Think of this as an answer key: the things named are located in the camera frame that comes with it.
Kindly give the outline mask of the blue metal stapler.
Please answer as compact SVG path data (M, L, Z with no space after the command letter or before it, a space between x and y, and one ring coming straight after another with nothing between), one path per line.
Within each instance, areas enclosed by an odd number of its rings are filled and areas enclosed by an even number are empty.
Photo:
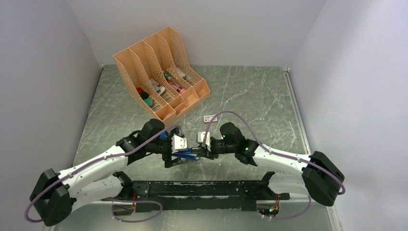
M159 139L160 141L170 141L171 142L171 138L173 137L173 135L178 135L178 134L170 134L170 133L164 132L159 136ZM172 156L180 156L181 158L188 159L188 160L194 160L194 161L200 160L200 158L197 158L196 155L192 153L192 148L188 148L188 150L186 151L174 153L172 154Z

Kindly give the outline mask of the small staple box sleeve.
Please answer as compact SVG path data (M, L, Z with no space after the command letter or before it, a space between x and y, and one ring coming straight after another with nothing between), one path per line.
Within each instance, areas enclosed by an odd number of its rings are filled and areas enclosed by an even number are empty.
M218 118L215 115L204 115L203 116L203 121L204 121L204 123L209 123L211 121L217 122Z

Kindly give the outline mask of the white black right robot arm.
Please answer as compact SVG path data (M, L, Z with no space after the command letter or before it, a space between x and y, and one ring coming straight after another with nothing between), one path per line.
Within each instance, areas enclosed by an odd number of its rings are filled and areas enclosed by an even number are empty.
M220 133L221 139L205 131L197 133L200 157L215 159L220 154L234 154L245 165L283 171L260 185L260 194L265 199L272 199L276 194L295 193L310 196L321 205L332 206L342 192L344 174L322 152L305 156L277 150L245 138L231 122L223 124Z

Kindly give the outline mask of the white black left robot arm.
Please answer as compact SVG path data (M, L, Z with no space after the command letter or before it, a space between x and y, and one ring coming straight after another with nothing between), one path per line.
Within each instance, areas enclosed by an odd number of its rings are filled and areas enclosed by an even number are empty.
M111 197L127 200L133 194L133 182L119 169L150 154L162 155L170 165L174 163L172 156L187 148L188 142L180 126L166 128L160 120L150 119L142 129L82 164L59 172L52 168L44 171L30 195L25 219L50 227L92 202ZM40 219L29 217L31 208L35 208Z

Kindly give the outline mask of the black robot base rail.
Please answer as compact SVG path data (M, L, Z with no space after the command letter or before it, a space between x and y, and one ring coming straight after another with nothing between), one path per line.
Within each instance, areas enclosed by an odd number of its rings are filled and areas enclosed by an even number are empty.
M151 212L159 206L145 201L159 202L163 210L240 209L256 211L258 201L289 200L288 193L275 194L268 186L274 172L267 172L261 180L228 181L142 181L127 180L124 189L114 196L123 202L136 201L136 212Z

